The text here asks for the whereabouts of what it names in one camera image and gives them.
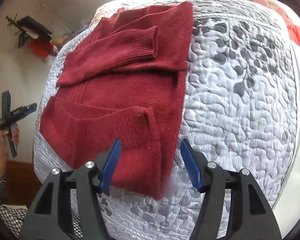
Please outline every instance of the white quilt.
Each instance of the white quilt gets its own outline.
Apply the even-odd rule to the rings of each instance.
[[[291,164],[297,132],[295,71],[291,42],[280,15],[246,0],[160,0],[135,5],[193,3],[194,25],[179,139],[231,171],[247,168],[271,206]],[[66,54],[95,26],[67,43],[52,66],[39,107],[34,136],[34,168],[44,181],[51,169],[68,171],[40,134],[40,117]],[[177,148],[167,196],[161,201],[126,190],[99,196],[110,235],[120,239],[189,239],[203,194],[191,185]],[[75,192],[72,208],[77,211]],[[226,193],[218,236],[226,233],[230,194]]]

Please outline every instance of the hand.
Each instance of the hand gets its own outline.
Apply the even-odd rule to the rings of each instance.
[[[8,149],[4,141],[4,137],[8,135],[8,131],[0,132],[0,155],[6,156],[8,154]],[[12,141],[17,145],[19,143],[19,126],[12,133]]]

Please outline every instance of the person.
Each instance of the person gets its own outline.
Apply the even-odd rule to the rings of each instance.
[[[6,186],[6,166],[8,161],[8,149],[5,145],[4,137],[7,136],[7,131],[0,132],[0,217],[12,231],[12,233],[18,237],[22,228],[23,220],[25,219],[28,210],[23,208],[9,208],[2,206],[2,199],[4,197],[5,186]],[[12,133],[12,141],[15,144],[19,143],[19,127]],[[74,233],[77,237],[83,238],[81,228],[79,226],[79,217],[72,212],[72,221],[74,226]]]

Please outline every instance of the red object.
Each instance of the red object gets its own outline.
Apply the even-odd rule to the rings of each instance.
[[[53,51],[53,44],[49,41],[31,40],[31,48],[35,54],[41,57],[49,56]]]
[[[287,24],[287,28],[290,39],[300,46],[300,27],[293,24]]]
[[[161,199],[170,179],[185,94],[192,4],[150,6],[101,19],[67,54],[40,132],[72,168],[115,138],[112,184]]]

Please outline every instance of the silver bolt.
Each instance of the silver bolt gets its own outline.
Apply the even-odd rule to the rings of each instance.
[[[214,169],[217,165],[216,165],[216,163],[214,163],[214,162],[208,162],[208,167],[209,168],[211,168],[211,169]]]
[[[85,166],[88,168],[88,169],[91,169],[93,166],[94,166],[94,162],[87,162],[85,164]]]
[[[242,169],[241,172],[243,175],[246,175],[246,176],[248,176],[250,174],[250,171],[248,169]]]
[[[57,175],[57,174],[59,174],[59,172],[60,172],[60,169],[59,169],[59,168],[54,168],[54,169],[52,170],[52,174],[53,174],[53,175]]]

